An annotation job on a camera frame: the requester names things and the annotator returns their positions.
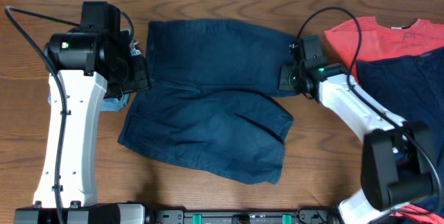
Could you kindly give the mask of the dark navy blue shorts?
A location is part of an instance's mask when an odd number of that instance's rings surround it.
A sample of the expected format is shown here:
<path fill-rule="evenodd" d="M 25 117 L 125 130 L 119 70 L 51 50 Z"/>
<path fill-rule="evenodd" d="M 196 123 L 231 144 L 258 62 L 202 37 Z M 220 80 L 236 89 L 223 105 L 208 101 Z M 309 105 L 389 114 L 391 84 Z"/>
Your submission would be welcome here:
<path fill-rule="evenodd" d="M 293 117 L 277 102 L 294 36 L 231 19 L 152 21 L 151 88 L 119 143 L 153 160 L 242 182 L 280 181 Z"/>

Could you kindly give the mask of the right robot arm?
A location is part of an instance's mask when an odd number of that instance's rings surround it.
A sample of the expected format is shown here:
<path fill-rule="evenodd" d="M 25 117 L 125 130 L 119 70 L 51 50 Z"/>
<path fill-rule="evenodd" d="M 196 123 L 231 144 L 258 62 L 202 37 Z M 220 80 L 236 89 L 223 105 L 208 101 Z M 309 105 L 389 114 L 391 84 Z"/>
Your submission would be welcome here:
<path fill-rule="evenodd" d="M 337 114 L 363 144 L 361 188 L 342 201 L 329 223 L 376 223 L 390 214 L 428 215 L 409 203 L 443 195 L 432 160 L 432 132 L 408 122 L 367 94 L 342 64 L 328 64 L 318 36 L 289 45 L 291 64 L 282 66 L 279 89 L 302 94 Z"/>

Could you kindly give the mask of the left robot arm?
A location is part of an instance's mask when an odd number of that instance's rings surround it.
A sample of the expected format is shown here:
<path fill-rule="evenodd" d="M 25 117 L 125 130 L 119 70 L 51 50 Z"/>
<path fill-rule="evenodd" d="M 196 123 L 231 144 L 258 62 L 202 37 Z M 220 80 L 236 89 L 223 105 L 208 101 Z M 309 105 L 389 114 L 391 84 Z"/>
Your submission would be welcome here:
<path fill-rule="evenodd" d="M 44 168 L 30 207 L 16 223 L 149 223 L 140 203 L 98 202 L 96 138 L 103 101 L 150 88 L 146 59 L 135 49 L 126 14 L 104 1 L 83 3 L 68 33 L 37 53 L 50 73 L 51 117 Z"/>

